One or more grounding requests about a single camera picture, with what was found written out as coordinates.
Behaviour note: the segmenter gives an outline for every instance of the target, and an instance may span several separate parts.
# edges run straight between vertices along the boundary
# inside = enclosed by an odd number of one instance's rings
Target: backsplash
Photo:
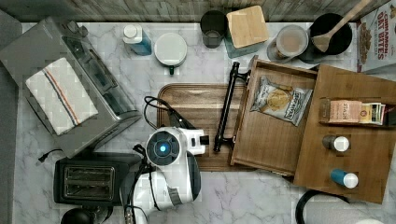
[[[77,21],[199,21],[209,9],[261,6],[267,21],[313,21],[326,12],[345,15],[360,0],[2,0],[0,8],[20,21],[66,16]],[[365,15],[389,0],[373,1]]]

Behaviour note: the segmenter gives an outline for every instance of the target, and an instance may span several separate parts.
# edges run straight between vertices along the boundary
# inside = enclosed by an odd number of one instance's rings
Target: tray handle
[[[225,94],[223,108],[221,110],[221,117],[220,117],[218,132],[215,137],[215,147],[213,148],[213,150],[215,152],[220,152],[220,148],[223,143],[229,143],[229,144],[231,144],[231,147],[233,148],[233,139],[224,137],[224,131],[225,131],[225,126],[227,124],[228,112],[230,111],[230,104],[231,104],[231,100],[233,99],[233,90],[235,88],[235,83],[238,78],[241,78],[242,80],[244,80],[247,85],[248,81],[250,79],[250,72],[251,72],[251,70],[248,70],[246,73],[240,74],[238,72],[238,69],[239,69],[239,63],[234,62],[233,68],[231,69],[231,72],[230,72],[230,80],[228,82],[228,88],[227,88],[227,93]]]

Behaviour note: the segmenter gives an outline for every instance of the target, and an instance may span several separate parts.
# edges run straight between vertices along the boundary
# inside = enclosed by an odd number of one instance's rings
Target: wooden spatula
[[[367,4],[372,0],[361,0],[356,6],[354,6],[343,19],[341,19],[327,34],[317,35],[312,37],[312,42],[315,46],[322,52],[326,52],[329,48],[330,39],[337,33],[341,27],[343,27],[350,19],[352,19],[356,14],[358,14]]]

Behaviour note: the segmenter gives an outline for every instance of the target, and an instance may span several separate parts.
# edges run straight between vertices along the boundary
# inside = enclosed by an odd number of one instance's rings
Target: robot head
[[[209,145],[204,130],[187,130],[175,127],[162,127],[148,140],[146,151],[148,159],[156,166],[177,163],[186,157],[187,151],[192,155],[205,153]]]
[[[179,140],[176,135],[168,131],[156,132],[148,140],[148,159],[157,166],[171,164],[180,154]]]

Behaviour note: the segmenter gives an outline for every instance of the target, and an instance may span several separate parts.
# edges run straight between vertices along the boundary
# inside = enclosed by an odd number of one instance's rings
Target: kettle handle
[[[175,67],[173,65],[169,66],[169,74],[172,76],[175,73]]]

